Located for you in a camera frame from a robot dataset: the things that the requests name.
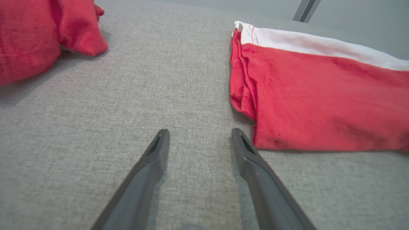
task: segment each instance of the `metal bar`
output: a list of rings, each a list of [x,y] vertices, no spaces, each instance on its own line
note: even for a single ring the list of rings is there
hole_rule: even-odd
[[[302,0],[293,20],[308,23],[320,2],[321,0]]]

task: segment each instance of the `white fabric stripe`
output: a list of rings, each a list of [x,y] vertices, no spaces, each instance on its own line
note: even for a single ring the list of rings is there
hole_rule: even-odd
[[[257,28],[240,21],[234,23],[241,32],[242,45],[250,43],[303,54],[342,57],[385,69],[409,71],[409,61],[366,46],[299,32]]]

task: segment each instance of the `fabric fold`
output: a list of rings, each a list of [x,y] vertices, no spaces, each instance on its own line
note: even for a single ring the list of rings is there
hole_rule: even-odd
[[[409,151],[409,61],[332,38],[235,22],[232,106],[262,149]]]

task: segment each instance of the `folded red cloth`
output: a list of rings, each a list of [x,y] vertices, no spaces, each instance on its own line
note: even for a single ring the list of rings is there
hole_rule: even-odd
[[[409,151],[409,61],[236,22],[230,98],[262,149]]]
[[[0,1],[0,85],[48,70],[66,48],[95,56],[108,49],[93,0]]]

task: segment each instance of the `red stitching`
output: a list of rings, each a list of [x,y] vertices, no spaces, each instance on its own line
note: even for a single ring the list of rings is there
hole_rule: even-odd
[[[257,34],[254,32],[254,35],[256,36],[256,42],[257,42],[257,45],[258,45],[258,38],[257,38]]]
[[[250,24],[249,24],[249,30],[250,30],[250,32],[252,33],[252,44],[254,45],[253,31],[252,31],[252,29],[250,28]]]

